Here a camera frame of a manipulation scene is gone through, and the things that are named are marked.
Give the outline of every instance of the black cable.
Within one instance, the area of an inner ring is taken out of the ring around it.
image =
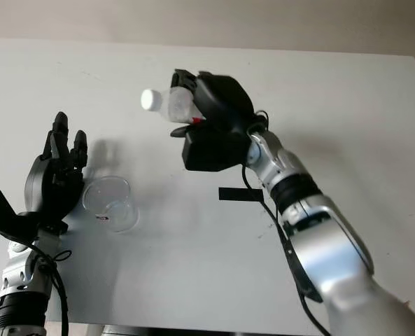
[[[297,288],[297,294],[299,295],[300,304],[302,305],[302,308],[304,308],[305,314],[308,316],[310,321],[314,324],[315,327],[318,328],[318,330],[324,335],[324,336],[331,336],[331,334],[322,326],[321,323],[319,323],[318,320],[316,320],[316,317],[311,313],[310,308],[308,307],[307,301],[305,300],[305,295],[302,294],[299,288]]]
[[[268,113],[265,110],[258,110],[257,112],[255,112],[255,114],[259,115],[259,114],[264,114],[266,117],[266,123],[267,123],[267,128],[269,127],[269,116]]]
[[[241,177],[243,178],[243,182],[245,186],[248,188],[248,190],[252,190],[251,185],[248,182],[248,179],[246,178],[246,165],[243,164],[243,167],[241,168]],[[285,251],[285,254],[288,253],[288,238],[285,236],[285,232],[283,231],[282,227],[279,224],[279,212],[276,209],[276,215],[274,215],[271,211],[271,209],[266,205],[265,201],[262,201],[260,199],[256,199],[262,207],[266,210],[269,217],[274,221],[274,224],[277,229],[277,233],[279,234],[280,242],[282,243],[283,250]],[[324,336],[330,336],[330,333],[319,323],[318,320],[314,317],[314,315],[311,313],[310,308],[308,307],[307,301],[305,300],[305,295],[300,291],[300,289],[296,286],[297,294],[299,295],[300,304],[302,305],[302,308],[304,309],[305,314],[308,316],[310,321],[318,328],[318,330],[324,335]]]
[[[35,251],[39,255],[39,257],[35,256],[35,258],[33,259],[33,263],[32,263],[33,265],[37,262],[39,258],[44,259],[45,263],[47,264],[46,271],[50,273],[50,280],[52,282],[52,285],[55,287],[58,293],[58,296],[59,296],[59,301],[61,302],[61,336],[69,336],[69,317],[67,316],[67,312],[69,308],[67,306],[66,288],[64,287],[62,278],[59,275],[56,262],[63,261],[69,258],[72,254],[72,251],[70,250],[62,251],[58,253],[54,258],[52,258],[49,255],[47,255],[44,251],[42,251],[39,247],[33,244],[27,243],[25,241],[16,240],[13,238],[10,238],[9,240],[11,240],[12,242],[16,242],[21,245],[24,245],[28,247],[29,249]]]

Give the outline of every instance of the tabletop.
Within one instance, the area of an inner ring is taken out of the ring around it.
[[[218,200],[218,187],[243,187],[239,167],[187,171],[174,125],[141,109],[141,91],[167,88],[176,68],[242,84],[363,238],[377,281],[415,311],[414,58],[0,40],[0,189],[13,208],[24,210],[25,179],[58,111],[70,139],[87,132],[86,179],[125,177],[139,206],[127,234],[105,231],[81,204],[66,217],[70,320],[318,335],[270,217]],[[6,249],[0,237],[0,286]],[[48,318],[59,320],[55,294]]]

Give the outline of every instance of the robotic hand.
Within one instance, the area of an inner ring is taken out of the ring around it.
[[[332,335],[415,335],[413,311],[375,282],[361,238],[297,156],[268,130],[267,118],[254,113],[240,84],[229,76],[176,70],[171,86],[189,89],[206,118],[171,133],[185,138],[186,169],[218,172],[243,164],[256,173],[281,214],[283,225],[276,227],[283,250],[302,306],[320,331],[329,335],[309,312],[305,296],[324,303]],[[244,180],[249,187],[245,174]]]
[[[62,219],[75,207],[87,164],[86,134],[78,131],[67,148],[67,116],[59,112],[25,183],[27,212],[16,215],[0,191],[0,234],[10,240],[0,291],[0,336],[45,336],[45,312],[52,285],[61,299],[62,335],[68,334],[64,284],[56,268]]]

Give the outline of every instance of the transparent cup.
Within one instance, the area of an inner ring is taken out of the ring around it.
[[[91,182],[83,193],[84,209],[107,230],[124,232],[139,220],[128,181],[119,176],[105,176]]]

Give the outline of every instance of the white bottle cap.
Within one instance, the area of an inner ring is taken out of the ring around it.
[[[146,89],[140,98],[142,108],[147,111],[159,111],[162,105],[162,95],[156,90]]]

